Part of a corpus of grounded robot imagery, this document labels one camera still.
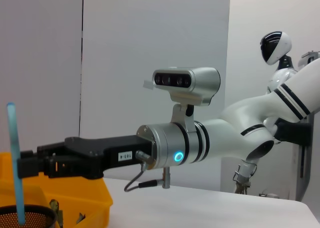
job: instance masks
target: black stripe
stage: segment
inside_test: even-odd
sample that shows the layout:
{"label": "black stripe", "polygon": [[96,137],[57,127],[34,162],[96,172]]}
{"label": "black stripe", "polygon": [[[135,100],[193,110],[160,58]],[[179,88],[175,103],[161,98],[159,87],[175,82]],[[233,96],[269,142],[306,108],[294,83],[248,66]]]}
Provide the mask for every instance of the black stripe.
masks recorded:
{"label": "black stripe", "polygon": [[181,124],[179,124],[179,123],[174,123],[174,124],[179,127],[179,129],[181,130],[182,135],[184,137],[185,151],[184,151],[183,160],[179,164],[179,165],[182,165],[183,163],[185,163],[185,161],[187,160],[187,158],[189,156],[189,151],[190,151],[189,137],[188,137],[186,130],[184,129],[184,127]]}
{"label": "black stripe", "polygon": [[303,102],[295,95],[294,92],[286,85],[281,84],[281,87],[295,100],[295,102],[300,106],[300,108],[306,113],[306,115],[310,114],[309,109],[303,104]]}
{"label": "black stripe", "polygon": [[196,129],[196,134],[197,134],[198,140],[199,140],[198,155],[196,156],[196,158],[195,158],[195,160],[194,160],[194,162],[197,162],[198,159],[200,158],[202,152],[204,151],[204,143],[203,143],[203,141],[202,141],[202,135],[201,135],[201,133],[200,133],[200,130],[199,130],[199,128],[198,128],[196,125],[195,125],[195,129]]}
{"label": "black stripe", "polygon": [[209,153],[209,149],[210,149],[210,139],[209,139],[209,135],[208,135],[208,132],[207,132],[207,129],[198,121],[195,121],[199,126],[200,128],[203,130],[204,132],[204,136],[205,136],[205,152],[204,152],[204,156],[202,157],[202,159],[200,161],[203,161],[206,156],[208,155]]}
{"label": "black stripe", "polygon": [[300,112],[293,106],[293,104],[279,91],[279,89],[275,89],[274,92],[278,94],[278,96],[282,99],[282,101],[291,109],[291,111],[296,115],[299,120],[303,119],[303,116]]}
{"label": "black stripe", "polygon": [[256,124],[253,125],[251,127],[249,127],[248,129],[246,129],[245,131],[241,132],[242,136],[245,136],[246,134],[248,134],[249,132],[255,130],[255,129],[259,129],[259,128],[265,128],[265,126],[263,124]]}

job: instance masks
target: yellow tray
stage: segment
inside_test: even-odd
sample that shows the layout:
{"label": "yellow tray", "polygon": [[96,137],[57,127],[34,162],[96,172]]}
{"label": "yellow tray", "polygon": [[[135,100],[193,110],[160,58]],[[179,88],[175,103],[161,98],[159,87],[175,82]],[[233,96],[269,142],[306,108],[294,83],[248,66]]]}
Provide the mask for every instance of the yellow tray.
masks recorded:
{"label": "yellow tray", "polygon": [[[22,181],[25,204],[49,207],[52,199],[59,202],[59,208],[63,210],[63,228],[107,227],[113,201],[103,179],[49,179],[40,173],[37,177],[25,178]],[[16,201],[11,155],[0,153],[0,206],[14,204]],[[85,219],[76,225],[79,213],[85,214]]]}

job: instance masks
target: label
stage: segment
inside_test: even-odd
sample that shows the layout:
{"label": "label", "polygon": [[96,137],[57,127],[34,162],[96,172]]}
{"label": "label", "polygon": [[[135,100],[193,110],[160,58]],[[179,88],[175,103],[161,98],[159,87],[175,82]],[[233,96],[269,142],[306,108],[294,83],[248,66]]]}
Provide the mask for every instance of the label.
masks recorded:
{"label": "label", "polygon": [[118,153],[118,161],[125,161],[132,159],[132,151]]}

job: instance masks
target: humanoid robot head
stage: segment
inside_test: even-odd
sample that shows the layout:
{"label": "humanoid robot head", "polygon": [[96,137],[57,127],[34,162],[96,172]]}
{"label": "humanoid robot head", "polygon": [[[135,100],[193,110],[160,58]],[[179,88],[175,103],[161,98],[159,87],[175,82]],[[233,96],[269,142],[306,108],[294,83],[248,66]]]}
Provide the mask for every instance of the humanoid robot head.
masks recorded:
{"label": "humanoid robot head", "polygon": [[292,47],[291,38],[284,32],[272,32],[265,35],[260,45],[263,59],[268,65],[273,65],[286,57]]}

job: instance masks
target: white tabletop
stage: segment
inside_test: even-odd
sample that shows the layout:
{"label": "white tabletop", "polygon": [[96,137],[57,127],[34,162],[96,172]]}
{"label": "white tabletop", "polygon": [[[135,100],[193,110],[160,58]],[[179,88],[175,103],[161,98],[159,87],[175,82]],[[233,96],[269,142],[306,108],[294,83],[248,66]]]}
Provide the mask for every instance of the white tabletop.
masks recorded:
{"label": "white tabletop", "polygon": [[319,228],[297,201],[171,186],[125,193],[128,181],[105,179],[113,198],[109,228]]}

